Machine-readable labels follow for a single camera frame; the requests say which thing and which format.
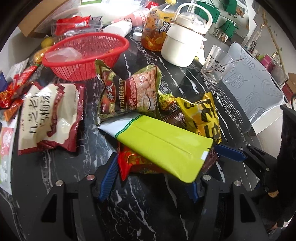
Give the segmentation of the cardboard box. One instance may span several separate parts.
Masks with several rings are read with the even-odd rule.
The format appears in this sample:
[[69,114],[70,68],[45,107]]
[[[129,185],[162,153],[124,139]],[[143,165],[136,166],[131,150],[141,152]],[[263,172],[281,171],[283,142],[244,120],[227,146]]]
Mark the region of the cardboard box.
[[18,28],[25,37],[43,38],[50,32],[55,16],[80,5],[81,1],[41,1],[19,23]]

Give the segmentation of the clear plastic zip bag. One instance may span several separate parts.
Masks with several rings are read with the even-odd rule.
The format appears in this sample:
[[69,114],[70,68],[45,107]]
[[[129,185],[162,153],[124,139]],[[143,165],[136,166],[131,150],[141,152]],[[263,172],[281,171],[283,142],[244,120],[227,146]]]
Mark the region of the clear plastic zip bag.
[[55,51],[47,52],[45,59],[48,62],[71,62],[76,60],[82,60],[82,54],[72,47],[61,48]]

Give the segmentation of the red plastic basket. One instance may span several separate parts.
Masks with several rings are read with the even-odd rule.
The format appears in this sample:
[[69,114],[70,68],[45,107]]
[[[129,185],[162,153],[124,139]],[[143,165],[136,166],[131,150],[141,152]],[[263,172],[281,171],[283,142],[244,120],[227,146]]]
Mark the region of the red plastic basket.
[[[130,46],[125,37],[111,33],[85,33],[67,37],[53,45],[42,64],[51,68],[56,76],[63,80],[82,81],[96,76],[95,60],[102,60],[109,68],[113,68],[120,55]],[[78,52],[79,58],[71,61],[50,60],[49,54],[57,54],[68,48]]]

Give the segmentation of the yellow snack clear bag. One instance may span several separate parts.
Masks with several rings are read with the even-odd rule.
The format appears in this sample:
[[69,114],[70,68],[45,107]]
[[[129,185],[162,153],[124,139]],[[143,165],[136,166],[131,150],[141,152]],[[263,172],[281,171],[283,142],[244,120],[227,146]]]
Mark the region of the yellow snack clear bag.
[[33,64],[41,64],[44,55],[49,51],[50,48],[51,48],[51,46],[49,46],[49,47],[45,47],[45,48],[43,48],[43,49],[37,51],[37,52],[33,55],[33,58],[32,58],[32,62],[33,62]]

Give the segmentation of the yellow black snack bag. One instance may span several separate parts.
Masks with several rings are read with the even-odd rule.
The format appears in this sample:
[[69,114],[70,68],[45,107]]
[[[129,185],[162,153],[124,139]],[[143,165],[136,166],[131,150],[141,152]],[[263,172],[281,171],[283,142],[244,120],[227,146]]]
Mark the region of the yellow black snack bag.
[[158,104],[164,114],[162,121],[211,138],[214,144],[222,142],[218,114],[211,92],[205,93],[203,98],[196,102],[159,92]]

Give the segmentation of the peanut snack bag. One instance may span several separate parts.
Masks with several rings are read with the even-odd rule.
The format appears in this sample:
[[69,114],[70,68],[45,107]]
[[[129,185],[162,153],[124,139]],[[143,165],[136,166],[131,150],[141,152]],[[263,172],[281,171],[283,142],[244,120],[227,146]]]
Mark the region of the peanut snack bag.
[[157,95],[162,72],[156,65],[148,65],[126,80],[121,79],[102,60],[95,61],[97,76],[103,84],[98,104],[97,124],[118,115],[136,111],[157,116]]

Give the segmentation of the white maroon snack bag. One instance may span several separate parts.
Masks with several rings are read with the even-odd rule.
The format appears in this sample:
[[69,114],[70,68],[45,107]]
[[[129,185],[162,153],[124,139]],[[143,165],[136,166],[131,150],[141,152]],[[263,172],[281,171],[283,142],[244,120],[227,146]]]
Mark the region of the white maroon snack bag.
[[83,120],[84,84],[33,84],[23,101],[18,154],[62,147],[75,152],[78,126]]

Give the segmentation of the pink panda paper cup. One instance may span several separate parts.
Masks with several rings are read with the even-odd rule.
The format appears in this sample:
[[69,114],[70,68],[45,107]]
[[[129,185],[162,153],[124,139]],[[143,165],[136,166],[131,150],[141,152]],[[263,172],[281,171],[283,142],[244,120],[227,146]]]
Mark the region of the pink panda paper cup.
[[137,11],[134,11],[133,13],[123,16],[121,18],[117,18],[113,21],[111,21],[112,24],[120,22],[120,21],[126,21],[131,22],[133,27],[140,27],[145,24],[145,21],[147,20],[147,15],[149,13],[148,8],[141,8]]

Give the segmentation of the dark brown snack box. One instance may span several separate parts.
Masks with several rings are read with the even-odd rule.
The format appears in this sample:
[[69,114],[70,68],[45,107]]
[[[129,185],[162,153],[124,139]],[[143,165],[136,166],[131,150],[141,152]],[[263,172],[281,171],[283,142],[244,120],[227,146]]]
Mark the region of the dark brown snack box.
[[208,172],[208,170],[219,160],[219,156],[217,154],[217,152],[214,150],[214,148],[212,148],[209,153],[208,156],[206,157],[206,160],[203,164],[203,167],[201,169],[201,172],[203,174],[206,174]]

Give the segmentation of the white cylinder roll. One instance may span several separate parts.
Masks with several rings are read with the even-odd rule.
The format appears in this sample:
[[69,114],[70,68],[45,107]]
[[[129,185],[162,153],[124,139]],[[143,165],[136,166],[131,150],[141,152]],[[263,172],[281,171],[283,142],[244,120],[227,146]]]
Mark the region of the white cylinder roll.
[[125,37],[132,31],[132,23],[127,22],[127,21],[119,21],[116,23],[113,23],[111,25],[108,25],[105,27],[102,32],[103,33],[111,33],[111,34],[116,34],[121,37]]

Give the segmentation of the glass cartoon mug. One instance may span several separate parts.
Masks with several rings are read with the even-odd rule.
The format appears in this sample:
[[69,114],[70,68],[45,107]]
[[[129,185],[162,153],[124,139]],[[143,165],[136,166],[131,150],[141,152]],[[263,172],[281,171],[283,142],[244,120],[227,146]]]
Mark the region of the glass cartoon mug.
[[201,73],[206,80],[217,84],[223,79],[226,73],[234,66],[236,62],[237,60],[233,59],[222,48],[213,45],[203,67],[201,68]]

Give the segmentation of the red orange snack packet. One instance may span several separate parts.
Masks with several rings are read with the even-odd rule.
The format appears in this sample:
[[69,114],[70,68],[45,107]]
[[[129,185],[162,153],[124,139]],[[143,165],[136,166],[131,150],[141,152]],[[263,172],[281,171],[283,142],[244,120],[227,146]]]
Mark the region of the red orange snack packet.
[[130,173],[160,174],[167,173],[164,169],[140,156],[122,143],[118,148],[118,167],[122,181],[127,180]]

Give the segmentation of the grey leaf chair cushion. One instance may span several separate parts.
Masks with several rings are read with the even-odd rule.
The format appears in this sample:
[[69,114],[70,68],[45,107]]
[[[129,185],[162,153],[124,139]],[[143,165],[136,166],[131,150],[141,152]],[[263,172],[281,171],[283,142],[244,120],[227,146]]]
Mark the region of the grey leaf chair cushion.
[[240,44],[231,44],[228,54],[240,61],[226,73],[223,82],[258,134],[280,117],[283,92],[266,68]]

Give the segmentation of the orange drink bottle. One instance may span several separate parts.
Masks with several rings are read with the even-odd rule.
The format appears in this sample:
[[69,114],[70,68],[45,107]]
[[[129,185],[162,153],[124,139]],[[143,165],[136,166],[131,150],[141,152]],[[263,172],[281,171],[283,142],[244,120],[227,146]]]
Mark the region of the orange drink bottle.
[[150,10],[144,24],[141,44],[145,49],[159,52],[162,49],[167,31],[177,10],[177,1],[165,1],[164,4]]

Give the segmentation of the lime green white pouch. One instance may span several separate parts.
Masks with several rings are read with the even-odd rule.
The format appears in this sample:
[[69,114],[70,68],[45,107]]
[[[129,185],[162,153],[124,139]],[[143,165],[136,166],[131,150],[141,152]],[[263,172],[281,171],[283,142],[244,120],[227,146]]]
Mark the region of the lime green white pouch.
[[134,111],[98,127],[185,183],[196,180],[213,145],[211,138]]

